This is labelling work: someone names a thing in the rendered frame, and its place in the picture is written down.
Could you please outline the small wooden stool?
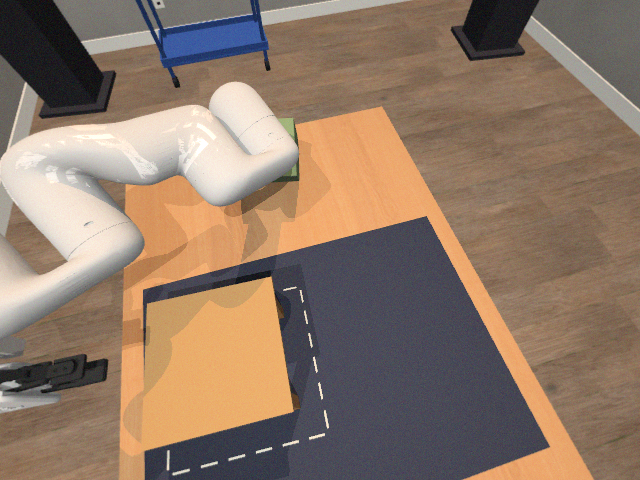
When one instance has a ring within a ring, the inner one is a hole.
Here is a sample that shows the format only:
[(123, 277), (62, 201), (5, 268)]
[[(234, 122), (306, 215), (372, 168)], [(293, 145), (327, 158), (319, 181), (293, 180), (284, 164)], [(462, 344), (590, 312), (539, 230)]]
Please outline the small wooden stool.
[(148, 303), (141, 452), (300, 409), (281, 318), (272, 277)]

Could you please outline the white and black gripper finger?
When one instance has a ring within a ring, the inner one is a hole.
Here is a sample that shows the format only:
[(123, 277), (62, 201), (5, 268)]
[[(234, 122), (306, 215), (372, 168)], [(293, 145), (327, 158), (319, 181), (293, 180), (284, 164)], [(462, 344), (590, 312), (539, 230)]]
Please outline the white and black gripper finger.
[(0, 370), (0, 384), (15, 380), (21, 386), (5, 391), (21, 392), (49, 384), (49, 380), (51, 386), (79, 380), (85, 376), (86, 362), (87, 355), (79, 354), (54, 360), (53, 365), (48, 361), (18, 369)]
[(53, 385), (52, 388), (41, 390), (41, 393), (50, 393), (75, 387), (103, 382), (107, 378), (108, 359), (100, 359), (86, 363), (85, 376), (82, 379)]

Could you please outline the dark grey mat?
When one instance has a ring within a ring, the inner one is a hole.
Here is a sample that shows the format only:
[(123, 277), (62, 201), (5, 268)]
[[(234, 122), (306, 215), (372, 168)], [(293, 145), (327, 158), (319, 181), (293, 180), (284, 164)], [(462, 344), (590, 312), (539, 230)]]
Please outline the dark grey mat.
[(144, 289), (144, 364), (148, 303), (267, 277), (300, 409), (146, 450), (145, 480), (463, 480), (550, 447), (427, 216)]

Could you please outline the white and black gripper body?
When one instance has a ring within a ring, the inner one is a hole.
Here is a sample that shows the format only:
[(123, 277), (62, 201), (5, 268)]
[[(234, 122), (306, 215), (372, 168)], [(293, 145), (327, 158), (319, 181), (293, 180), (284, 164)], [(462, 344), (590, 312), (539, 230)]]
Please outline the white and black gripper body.
[[(32, 363), (23, 362), (11, 362), (0, 364), (0, 370), (4, 369), (18, 369), (23, 366), (31, 366)], [(14, 380), (15, 381), (15, 380)], [(41, 393), (41, 390), (52, 388), (49, 384), (39, 386), (36, 388), (28, 389), (21, 392), (3, 392), (5, 390), (20, 387), (21, 384), (17, 384), (14, 381), (4, 382), (0, 384), (0, 413), (11, 412), (46, 404), (57, 403), (61, 400), (61, 394)], [(27, 393), (26, 393), (27, 392)]]

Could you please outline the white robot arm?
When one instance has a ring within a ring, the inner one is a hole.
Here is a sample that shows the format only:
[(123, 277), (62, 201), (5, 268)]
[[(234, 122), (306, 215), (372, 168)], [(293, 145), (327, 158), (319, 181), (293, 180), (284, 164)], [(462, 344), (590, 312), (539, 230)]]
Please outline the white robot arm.
[(299, 149), (260, 95), (229, 82), (209, 110), (181, 106), (127, 121), (53, 128), (0, 161), (6, 191), (68, 261), (39, 275), (0, 233), (0, 359), (23, 356), (13, 335), (132, 263), (139, 228), (100, 185), (154, 185), (183, 176), (213, 206), (228, 206), (290, 171)]

